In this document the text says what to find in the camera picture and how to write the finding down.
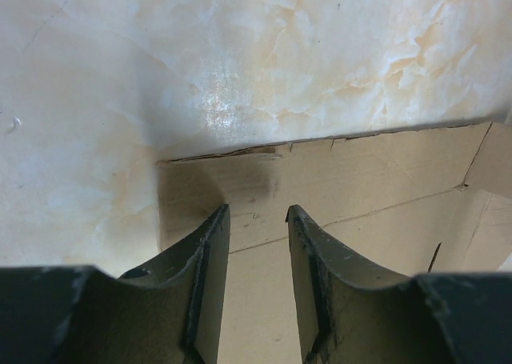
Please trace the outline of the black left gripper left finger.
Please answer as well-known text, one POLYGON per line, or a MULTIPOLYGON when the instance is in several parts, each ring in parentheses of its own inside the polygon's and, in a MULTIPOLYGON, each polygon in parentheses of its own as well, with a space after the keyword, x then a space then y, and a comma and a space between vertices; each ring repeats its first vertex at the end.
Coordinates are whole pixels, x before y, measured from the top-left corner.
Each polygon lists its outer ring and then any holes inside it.
POLYGON ((4 363, 215 363, 230 209, 114 278, 94 266, 1 271, 4 363))

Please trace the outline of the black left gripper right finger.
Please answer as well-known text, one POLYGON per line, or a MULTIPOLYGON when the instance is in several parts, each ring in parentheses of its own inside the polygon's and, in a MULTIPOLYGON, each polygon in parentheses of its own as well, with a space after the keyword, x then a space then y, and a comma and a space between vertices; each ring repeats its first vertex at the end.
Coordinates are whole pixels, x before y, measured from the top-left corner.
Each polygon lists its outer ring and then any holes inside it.
POLYGON ((407 277, 288 209, 294 299, 304 363, 508 363, 511 276, 407 277))

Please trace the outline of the brown cardboard box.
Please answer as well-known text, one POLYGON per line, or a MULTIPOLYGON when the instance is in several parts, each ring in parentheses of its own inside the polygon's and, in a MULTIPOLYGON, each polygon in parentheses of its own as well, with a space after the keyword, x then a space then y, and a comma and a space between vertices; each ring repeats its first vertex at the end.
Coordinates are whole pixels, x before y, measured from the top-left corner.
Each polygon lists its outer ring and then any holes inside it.
POLYGON ((290 206, 405 275, 511 268, 511 128, 499 123, 328 138, 161 160, 161 245, 230 207, 218 360, 298 363, 290 206))

